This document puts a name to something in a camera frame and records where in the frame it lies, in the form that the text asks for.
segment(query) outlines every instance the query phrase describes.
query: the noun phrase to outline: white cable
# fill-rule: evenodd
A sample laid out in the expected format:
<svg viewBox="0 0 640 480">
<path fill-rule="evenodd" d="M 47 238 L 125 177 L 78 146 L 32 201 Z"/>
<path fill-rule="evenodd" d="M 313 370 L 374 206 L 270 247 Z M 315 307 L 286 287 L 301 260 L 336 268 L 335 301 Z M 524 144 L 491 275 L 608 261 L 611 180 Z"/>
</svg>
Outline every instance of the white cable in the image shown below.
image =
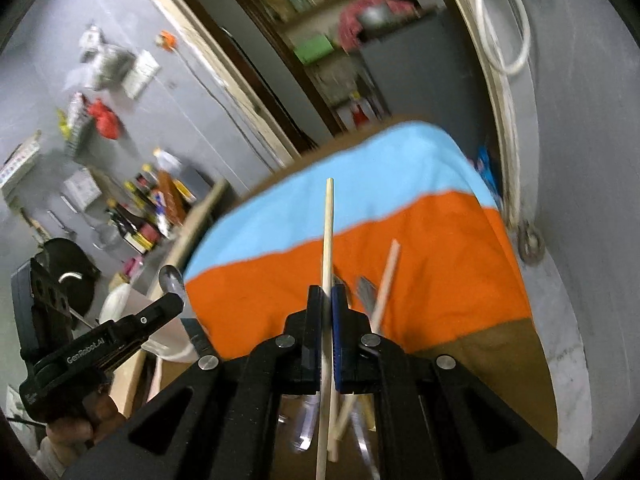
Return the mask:
<svg viewBox="0 0 640 480">
<path fill-rule="evenodd" d="M 474 0 L 466 0 L 466 2 L 468 3 L 469 9 L 472 11 Z M 484 15 L 484 22 L 486 24 L 488 40 L 491 41 L 493 45 L 495 45 L 495 54 L 498 57 L 499 64 L 501 66 L 504 66 L 504 57 L 502 56 L 502 51 L 498 46 L 498 35 L 496 34 L 491 18 L 487 14 Z M 507 141 L 504 147 L 504 149 L 506 150 L 505 153 L 507 153 L 507 155 L 501 157 L 502 172 L 503 174 L 508 175 L 519 175 L 520 155 L 517 148 L 518 128 L 516 124 L 513 96 L 511 94 L 508 74 L 496 70 L 495 75 L 497 75 L 497 77 L 499 78 L 499 81 L 496 80 L 495 83 L 497 91 L 500 92 L 500 98 L 498 98 L 498 100 L 500 101 L 500 106 L 502 107 L 502 124 L 504 126 L 505 135 L 504 140 Z M 504 187 L 505 190 L 509 190 L 510 202 L 512 204 L 516 204 L 516 206 L 509 206 L 507 208 L 507 213 L 509 215 L 507 222 L 512 225 L 518 225 L 520 222 L 520 185 L 517 184 L 516 186 L 511 187 L 505 183 Z"/>
<path fill-rule="evenodd" d="M 526 64 L 527 58 L 529 57 L 529 52 L 531 50 L 531 27 L 529 25 L 529 17 L 527 16 L 527 9 L 525 9 L 524 3 L 522 2 L 522 0 L 513 0 L 520 15 L 520 22 L 522 23 L 522 47 L 516 60 L 513 63 L 505 66 L 503 61 L 496 59 L 494 53 L 491 50 L 491 46 L 489 45 L 489 40 L 486 33 L 486 7 L 484 6 L 484 0 L 474 1 L 476 23 L 478 25 L 478 35 L 480 36 L 482 49 L 484 50 L 486 58 L 489 60 L 491 66 L 494 67 L 498 72 L 506 75 L 517 74 Z"/>
</svg>

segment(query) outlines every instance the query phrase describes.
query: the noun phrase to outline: orange clip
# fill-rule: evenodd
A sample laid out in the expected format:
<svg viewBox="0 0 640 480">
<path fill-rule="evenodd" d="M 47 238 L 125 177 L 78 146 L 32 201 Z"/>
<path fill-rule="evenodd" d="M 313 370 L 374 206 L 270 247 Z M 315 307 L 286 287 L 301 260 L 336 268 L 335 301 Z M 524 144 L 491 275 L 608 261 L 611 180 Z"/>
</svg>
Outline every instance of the orange clip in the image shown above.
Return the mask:
<svg viewBox="0 0 640 480">
<path fill-rule="evenodd" d="M 175 49 L 175 46 L 178 44 L 178 40 L 176 40 L 175 36 L 169 31 L 162 30 L 160 34 L 158 34 L 156 43 L 158 46 L 161 46 L 170 52 Z"/>
</svg>

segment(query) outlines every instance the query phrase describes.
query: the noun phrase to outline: pink cloth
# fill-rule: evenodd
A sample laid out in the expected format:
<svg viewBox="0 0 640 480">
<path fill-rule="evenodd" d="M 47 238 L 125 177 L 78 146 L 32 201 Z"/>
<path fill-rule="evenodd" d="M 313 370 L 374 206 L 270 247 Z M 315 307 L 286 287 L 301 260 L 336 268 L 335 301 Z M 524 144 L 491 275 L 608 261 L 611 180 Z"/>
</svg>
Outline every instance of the pink cloth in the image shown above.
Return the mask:
<svg viewBox="0 0 640 480">
<path fill-rule="evenodd" d="M 354 50 L 360 46 L 358 34 L 362 30 L 362 25 L 360 25 L 356 16 L 367 7 L 375 6 L 383 2 L 387 3 L 391 12 L 394 14 L 408 14 L 415 9 L 414 4 L 402 0 L 356 0 L 347 5 L 340 13 L 340 25 L 338 26 L 340 46 L 344 50 Z"/>
</svg>

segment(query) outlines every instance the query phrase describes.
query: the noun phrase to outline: cloth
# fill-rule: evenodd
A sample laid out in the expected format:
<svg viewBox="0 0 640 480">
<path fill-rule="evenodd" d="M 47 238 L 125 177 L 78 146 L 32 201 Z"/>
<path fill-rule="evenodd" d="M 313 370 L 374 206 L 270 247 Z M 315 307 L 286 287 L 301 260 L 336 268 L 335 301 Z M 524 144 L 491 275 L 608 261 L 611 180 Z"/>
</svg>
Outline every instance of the cloth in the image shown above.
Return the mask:
<svg viewBox="0 0 640 480">
<path fill-rule="evenodd" d="M 386 2 L 394 14 L 408 14 L 415 10 L 414 4 L 402 0 L 356 0 L 347 5 L 340 13 L 338 24 L 338 38 L 340 46 L 346 50 L 354 50 L 360 46 L 358 34 L 362 31 L 362 25 L 357 16 L 367 7 Z"/>
<path fill-rule="evenodd" d="M 186 270 L 223 358 L 282 332 L 321 281 L 325 182 L 335 181 L 334 273 L 379 285 L 401 244 L 382 330 L 405 352 L 462 362 L 549 442 L 551 378 L 500 213 L 455 142 L 419 121 L 350 133 L 296 161 L 217 222 Z M 353 307 L 363 311 L 354 298 Z"/>
<path fill-rule="evenodd" d="M 49 480 L 58 480 L 65 472 L 66 468 L 62 462 L 58 460 L 48 436 L 42 439 L 40 449 L 32 458 Z"/>
</svg>

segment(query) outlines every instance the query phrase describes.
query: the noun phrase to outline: human hand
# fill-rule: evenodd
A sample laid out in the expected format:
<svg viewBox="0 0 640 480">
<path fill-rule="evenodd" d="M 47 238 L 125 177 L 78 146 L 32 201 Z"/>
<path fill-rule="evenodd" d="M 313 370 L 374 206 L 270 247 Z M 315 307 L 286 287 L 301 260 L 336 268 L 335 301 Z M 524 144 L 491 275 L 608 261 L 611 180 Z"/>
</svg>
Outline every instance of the human hand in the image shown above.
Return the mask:
<svg viewBox="0 0 640 480">
<path fill-rule="evenodd" d="M 92 441 L 97 444 L 116 431 L 127 420 L 118 412 L 113 399 L 107 394 L 97 397 L 93 415 L 98 421 L 96 427 L 84 418 L 59 418 L 47 424 L 47 436 L 58 460 L 65 466 L 75 462 L 81 453 L 81 444 Z"/>
</svg>

